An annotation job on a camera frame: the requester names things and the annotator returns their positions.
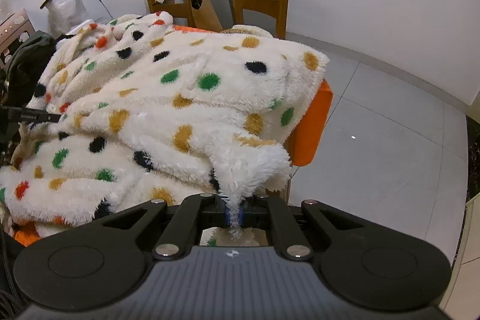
metal bolt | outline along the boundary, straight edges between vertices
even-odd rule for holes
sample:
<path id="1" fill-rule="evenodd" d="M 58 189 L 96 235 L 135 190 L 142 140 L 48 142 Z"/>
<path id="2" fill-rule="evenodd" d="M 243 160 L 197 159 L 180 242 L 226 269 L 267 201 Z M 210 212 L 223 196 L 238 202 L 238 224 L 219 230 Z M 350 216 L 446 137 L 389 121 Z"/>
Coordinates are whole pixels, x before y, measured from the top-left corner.
<path id="1" fill-rule="evenodd" d="M 310 253 L 310 249 L 302 245 L 290 246 L 286 249 L 286 253 L 295 258 L 303 258 Z"/>
<path id="2" fill-rule="evenodd" d="M 155 248 L 155 252 L 161 256 L 173 256 L 180 251 L 175 244 L 160 244 Z"/>

mustard yellow polka dot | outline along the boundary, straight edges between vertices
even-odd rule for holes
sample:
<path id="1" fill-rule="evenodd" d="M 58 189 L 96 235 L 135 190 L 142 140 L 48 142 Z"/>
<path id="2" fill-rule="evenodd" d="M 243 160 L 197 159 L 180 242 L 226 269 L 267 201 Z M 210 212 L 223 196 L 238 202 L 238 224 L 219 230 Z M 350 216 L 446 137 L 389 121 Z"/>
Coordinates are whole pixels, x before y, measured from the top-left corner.
<path id="1" fill-rule="evenodd" d="M 235 136 L 235 140 L 240 143 L 241 146 L 248 145 L 249 147 L 261 147 L 263 145 L 274 145 L 275 140 L 262 140 L 255 137 L 241 137 L 239 135 Z"/>
<path id="2" fill-rule="evenodd" d="M 109 117 L 110 130 L 114 133 L 121 131 L 129 115 L 129 111 L 125 109 L 113 110 Z"/>
<path id="3" fill-rule="evenodd" d="M 66 181 L 65 178 L 55 178 L 49 182 L 50 190 L 58 190 L 59 187 Z"/>
<path id="4" fill-rule="evenodd" d="M 200 44 L 203 43 L 204 41 L 205 41 L 205 39 L 201 39 L 201 40 L 194 41 L 193 43 L 190 43 L 190 46 L 200 45 Z"/>
<path id="5" fill-rule="evenodd" d="M 61 75 L 60 77 L 58 78 L 58 84 L 63 84 L 67 81 L 67 77 L 68 77 L 68 71 L 65 70 Z"/>
<path id="6" fill-rule="evenodd" d="M 173 146 L 177 151 L 188 153 L 190 144 L 188 140 L 191 137 L 191 125 L 181 125 L 173 137 Z"/>
<path id="7" fill-rule="evenodd" d="M 244 48 L 256 48 L 259 43 L 260 43 L 260 40 L 258 40 L 258 38 L 253 36 L 248 36 L 243 39 L 241 45 Z"/>
<path id="8" fill-rule="evenodd" d="M 86 113 L 77 113 L 75 115 L 75 117 L 73 118 L 73 125 L 76 127 L 76 128 L 80 128 L 82 126 L 82 120 L 85 118 L 85 117 L 88 117 L 88 114 Z"/>
<path id="9" fill-rule="evenodd" d="M 263 130 L 263 119 L 259 114 L 249 114 L 243 127 L 246 131 L 253 133 L 256 136 L 259 136 Z"/>
<path id="10" fill-rule="evenodd" d="M 181 94 L 177 94 L 173 97 L 173 107 L 181 109 L 191 105 L 191 99 L 183 98 Z"/>
<path id="11" fill-rule="evenodd" d="M 43 178 L 43 171 L 41 166 L 35 167 L 35 170 L 33 171 L 33 176 L 36 179 L 41 179 Z"/>
<path id="12" fill-rule="evenodd" d="M 315 71 L 318 67 L 318 58 L 312 52 L 303 54 L 303 62 L 310 71 Z"/>
<path id="13" fill-rule="evenodd" d="M 172 206 L 175 203 L 174 198 L 171 196 L 170 192 L 165 187 L 154 187 L 150 194 L 150 198 L 160 198 L 164 199 L 167 205 Z"/>
<path id="14" fill-rule="evenodd" d="M 163 44 L 163 37 L 162 38 L 159 38 L 159 39 L 156 39 L 156 40 L 152 40 L 150 41 L 150 45 L 155 48 L 156 46 L 159 46 L 160 44 Z"/>
<path id="15" fill-rule="evenodd" d="M 120 97 L 124 98 L 127 95 L 129 95 L 132 92 L 137 91 L 137 90 L 138 90 L 138 88 L 128 88 L 127 90 L 122 90 L 122 91 L 119 91 L 118 93 L 119 93 Z"/>

green polka dot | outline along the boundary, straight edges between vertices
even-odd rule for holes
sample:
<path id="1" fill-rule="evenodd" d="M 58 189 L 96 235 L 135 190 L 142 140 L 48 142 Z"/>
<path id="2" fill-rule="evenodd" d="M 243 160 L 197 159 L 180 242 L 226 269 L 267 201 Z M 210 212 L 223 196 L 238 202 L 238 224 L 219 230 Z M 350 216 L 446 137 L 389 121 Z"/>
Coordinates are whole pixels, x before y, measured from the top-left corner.
<path id="1" fill-rule="evenodd" d="M 93 60 L 93 62 L 91 63 L 88 63 L 86 66 L 85 66 L 85 69 L 87 71 L 91 71 L 92 69 L 95 68 L 95 66 L 97 65 L 97 62 L 95 60 Z"/>
<path id="2" fill-rule="evenodd" d="M 40 147 L 45 141 L 37 141 L 35 142 L 35 155 L 38 154 L 38 151 L 40 150 Z"/>
<path id="3" fill-rule="evenodd" d="M 101 170 L 97 171 L 95 179 L 99 181 L 114 182 L 115 176 L 112 170 L 110 170 L 109 168 L 102 168 Z"/>
<path id="4" fill-rule="evenodd" d="M 177 69 L 173 71 L 167 72 L 162 78 L 160 79 L 160 83 L 173 83 L 179 77 L 180 72 Z"/>
<path id="5" fill-rule="evenodd" d="M 68 150 L 66 148 L 62 148 L 60 151 L 57 151 L 57 153 L 55 153 L 55 156 L 53 157 L 52 165 L 56 169 L 62 168 L 63 160 L 67 157 L 67 155 Z"/>
<path id="6" fill-rule="evenodd" d="M 280 119 L 282 126 L 286 127 L 290 123 L 292 118 L 293 118 L 293 107 L 289 107 L 287 110 L 283 112 L 282 118 Z"/>
<path id="7" fill-rule="evenodd" d="M 126 74 L 123 74 L 120 79 L 125 79 L 127 77 L 129 77 L 131 74 L 133 74 L 134 72 L 133 71 L 128 71 Z"/>
<path id="8" fill-rule="evenodd" d="M 220 76 L 208 73 L 198 79 L 198 87 L 203 91 L 215 90 L 220 84 Z"/>
<path id="9" fill-rule="evenodd" d="M 281 99 L 274 99 L 272 106 L 270 106 L 270 109 L 272 110 L 277 109 L 277 107 L 279 107 L 281 104 L 282 104 Z"/>

polka dot blanket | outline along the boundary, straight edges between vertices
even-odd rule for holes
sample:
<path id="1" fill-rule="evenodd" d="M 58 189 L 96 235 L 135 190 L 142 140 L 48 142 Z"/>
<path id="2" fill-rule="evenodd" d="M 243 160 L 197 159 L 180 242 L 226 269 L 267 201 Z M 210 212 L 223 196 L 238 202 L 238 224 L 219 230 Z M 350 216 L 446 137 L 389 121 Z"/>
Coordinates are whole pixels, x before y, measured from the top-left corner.
<path id="1" fill-rule="evenodd" d="M 62 117 L 22 124 L 14 165 L 0 170 L 13 221 L 42 236 L 152 198 L 218 192 L 236 223 L 243 198 L 284 187 L 282 143 L 328 62 L 264 36 L 176 31 L 163 12 L 60 41 L 28 107 Z"/>

white tile floor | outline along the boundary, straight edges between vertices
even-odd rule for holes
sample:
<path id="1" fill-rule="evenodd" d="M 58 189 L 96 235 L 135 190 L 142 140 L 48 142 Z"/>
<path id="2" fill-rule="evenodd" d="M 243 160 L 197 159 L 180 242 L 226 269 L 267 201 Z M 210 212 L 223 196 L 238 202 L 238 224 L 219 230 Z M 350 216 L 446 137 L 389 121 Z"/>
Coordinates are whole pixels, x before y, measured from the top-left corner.
<path id="1" fill-rule="evenodd" d="M 467 192 L 465 115 L 394 76 L 326 54 L 334 99 L 290 202 L 320 200 L 427 240 L 452 262 Z"/>

